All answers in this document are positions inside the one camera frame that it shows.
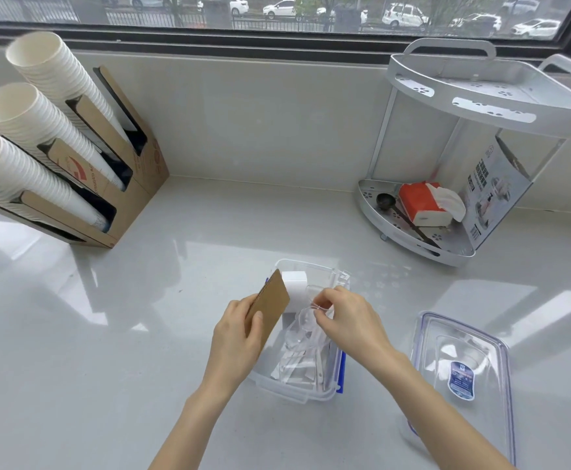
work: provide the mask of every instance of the red logo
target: red logo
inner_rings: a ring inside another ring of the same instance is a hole
[[[87,180],[86,171],[83,169],[83,166],[81,166],[80,163],[72,157],[68,157],[68,159],[68,166],[70,167],[70,170],[72,170],[72,176],[77,180]]]

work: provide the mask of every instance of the lower shelf tray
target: lower shelf tray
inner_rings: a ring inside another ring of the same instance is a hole
[[[459,267],[475,255],[475,250],[462,225],[453,222],[449,227],[422,227],[423,233],[440,246],[438,249],[424,243],[410,226],[394,211],[377,208],[379,193],[399,196],[402,183],[379,180],[360,180],[356,192],[358,204],[368,220],[382,232],[382,238],[392,239],[407,249],[436,262]]]

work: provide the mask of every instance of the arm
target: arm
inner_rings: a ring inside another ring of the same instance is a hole
[[[316,321],[349,356],[391,393],[441,469],[511,470],[514,467],[392,347],[379,315],[344,287],[323,290],[314,303],[334,306],[334,319],[316,310]]]
[[[196,470],[211,431],[235,390],[249,375],[260,353],[262,313],[253,316],[247,338],[244,317],[257,295],[229,303],[216,325],[203,382],[188,397],[181,417],[155,456],[149,470]]]

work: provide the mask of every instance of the cardboard piece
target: cardboard piece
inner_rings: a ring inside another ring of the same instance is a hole
[[[50,144],[40,145],[40,150],[65,172],[63,179],[70,182],[78,194],[107,217],[110,222],[109,230],[101,232],[31,191],[24,191],[14,202],[18,204],[19,209],[43,219],[50,227],[41,222],[31,222],[1,208],[0,213],[38,230],[45,230],[70,244],[111,248],[124,235],[170,173],[152,130],[137,115],[109,71],[104,67],[95,71],[108,89],[115,89],[110,93],[119,102],[122,110],[133,113],[129,118],[138,130],[129,132],[129,137],[134,140],[134,144],[118,134],[87,96],[69,100],[67,104],[105,142],[109,152],[121,160],[121,163],[112,161],[111,166],[126,184],[125,191],[110,183],[85,158],[59,138]]]
[[[255,312],[261,310],[264,316],[261,349],[264,349],[272,329],[279,321],[281,315],[283,315],[289,303],[290,296],[281,278],[281,271],[277,269],[259,291],[257,298],[253,302],[253,305],[250,306],[249,312],[244,319],[244,329],[247,336],[249,336],[253,315],[255,315]]]

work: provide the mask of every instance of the black window frame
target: black window frame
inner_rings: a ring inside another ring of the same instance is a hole
[[[208,55],[276,61],[388,64],[420,36],[284,31],[142,28],[52,23],[0,23],[0,46],[31,30],[53,30],[71,49],[139,54]],[[539,63],[551,54],[571,56],[571,11],[553,40],[488,39],[501,57]],[[423,49],[423,53],[466,54]]]

